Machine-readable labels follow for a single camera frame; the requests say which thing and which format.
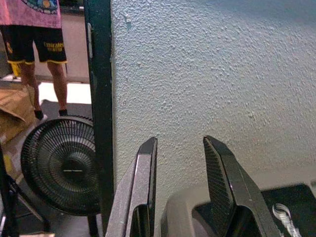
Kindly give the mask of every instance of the dark green pole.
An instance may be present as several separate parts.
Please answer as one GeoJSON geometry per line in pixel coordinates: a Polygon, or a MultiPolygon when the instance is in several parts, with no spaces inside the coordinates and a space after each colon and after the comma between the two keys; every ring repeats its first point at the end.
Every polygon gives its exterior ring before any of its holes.
{"type": "Polygon", "coordinates": [[[114,198],[111,1],[84,0],[103,235],[114,198]]]}

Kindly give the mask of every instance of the white textured wall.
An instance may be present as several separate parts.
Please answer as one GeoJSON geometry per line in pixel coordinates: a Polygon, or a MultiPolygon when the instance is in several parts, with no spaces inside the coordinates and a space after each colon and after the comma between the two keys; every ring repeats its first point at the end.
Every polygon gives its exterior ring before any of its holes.
{"type": "Polygon", "coordinates": [[[112,8],[117,179],[157,136],[157,217],[173,192],[205,181],[205,134],[249,172],[315,163],[316,1],[112,8]]]}

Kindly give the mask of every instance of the fan grille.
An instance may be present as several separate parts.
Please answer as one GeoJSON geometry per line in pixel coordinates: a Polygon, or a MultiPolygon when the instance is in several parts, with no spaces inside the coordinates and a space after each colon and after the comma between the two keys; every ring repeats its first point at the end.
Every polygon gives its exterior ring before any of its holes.
{"type": "Polygon", "coordinates": [[[100,212],[91,120],[62,117],[35,128],[21,167],[30,188],[53,207],[72,215],[100,212]]]}

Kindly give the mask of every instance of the black plastic object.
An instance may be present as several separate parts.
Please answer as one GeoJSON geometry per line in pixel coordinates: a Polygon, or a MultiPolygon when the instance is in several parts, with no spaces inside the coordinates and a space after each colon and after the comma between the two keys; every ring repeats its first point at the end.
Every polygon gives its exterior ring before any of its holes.
{"type": "Polygon", "coordinates": [[[106,237],[153,237],[157,139],[151,138],[118,184],[106,237]]]}
{"type": "Polygon", "coordinates": [[[218,237],[277,237],[258,186],[227,146],[204,137],[207,180],[218,237]]]}
{"type": "Polygon", "coordinates": [[[21,167],[29,187],[71,215],[100,212],[93,123],[67,116],[47,121],[26,138],[21,167]]]}

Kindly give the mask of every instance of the pink shirt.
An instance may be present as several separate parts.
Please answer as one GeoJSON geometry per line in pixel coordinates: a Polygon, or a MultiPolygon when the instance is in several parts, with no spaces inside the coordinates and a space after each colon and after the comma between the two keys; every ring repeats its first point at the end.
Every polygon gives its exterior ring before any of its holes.
{"type": "Polygon", "coordinates": [[[0,25],[61,28],[58,0],[0,0],[0,25]]]}

